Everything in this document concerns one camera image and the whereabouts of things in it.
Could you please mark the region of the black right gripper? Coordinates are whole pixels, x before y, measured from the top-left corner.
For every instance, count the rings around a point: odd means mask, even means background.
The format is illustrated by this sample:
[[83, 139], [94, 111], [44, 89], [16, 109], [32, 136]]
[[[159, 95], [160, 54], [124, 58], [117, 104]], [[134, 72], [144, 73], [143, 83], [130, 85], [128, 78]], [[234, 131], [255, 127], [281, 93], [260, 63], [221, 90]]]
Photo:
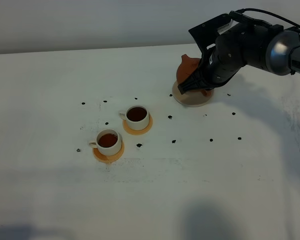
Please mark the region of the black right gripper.
[[201, 91], [204, 96], [212, 96], [215, 88], [228, 83], [244, 66], [269, 72], [267, 48], [274, 37], [275, 27], [271, 24], [236, 24], [207, 47], [197, 71], [178, 85], [179, 92]]

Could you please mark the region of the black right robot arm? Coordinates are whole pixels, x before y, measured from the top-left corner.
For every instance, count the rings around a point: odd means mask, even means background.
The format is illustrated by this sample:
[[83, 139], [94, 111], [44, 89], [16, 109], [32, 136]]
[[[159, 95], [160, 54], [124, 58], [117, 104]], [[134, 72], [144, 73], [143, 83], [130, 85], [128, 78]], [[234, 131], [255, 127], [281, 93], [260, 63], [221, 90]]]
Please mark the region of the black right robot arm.
[[278, 24], [266, 28], [238, 23], [216, 38], [178, 90], [185, 94], [222, 87], [244, 66], [278, 76], [300, 73], [300, 34]]

